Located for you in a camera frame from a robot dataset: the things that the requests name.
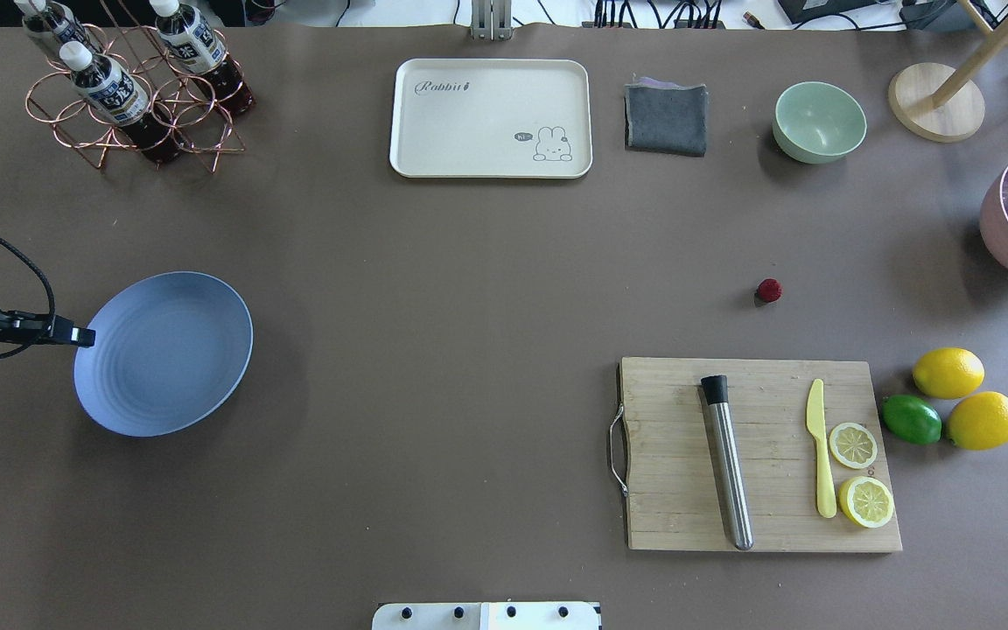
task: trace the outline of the green bowl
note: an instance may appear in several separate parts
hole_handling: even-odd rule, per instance
[[[861,105],[841,88],[796,83],[776,100],[772,135],[785,154],[806,163],[843,158],[866,138]]]

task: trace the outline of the folded napkin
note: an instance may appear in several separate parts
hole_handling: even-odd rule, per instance
[[[641,77],[625,85],[629,148],[703,156],[707,152],[706,85],[687,88]]]

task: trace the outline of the white bracket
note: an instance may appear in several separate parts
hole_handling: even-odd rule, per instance
[[[372,630],[601,630],[596,602],[383,605]]]
[[[512,39],[512,0],[473,0],[473,39]]]

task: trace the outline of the wooden cutting board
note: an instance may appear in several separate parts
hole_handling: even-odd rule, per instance
[[[897,517],[867,529],[839,511],[815,511],[815,447],[804,412],[812,380],[824,379],[827,430],[841,422],[868,427],[879,445],[868,470],[832,458],[836,494],[856,475],[896,491],[864,362],[768,362],[741,359],[620,360],[627,433],[628,545],[633,549],[736,551],[727,537],[717,456],[700,380],[727,375],[741,474],[753,515],[753,551],[899,551]]]

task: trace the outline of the bunny drawing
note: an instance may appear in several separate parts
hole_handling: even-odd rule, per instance
[[[535,144],[535,161],[571,161],[571,143],[568,131],[561,127],[540,127],[539,142]]]

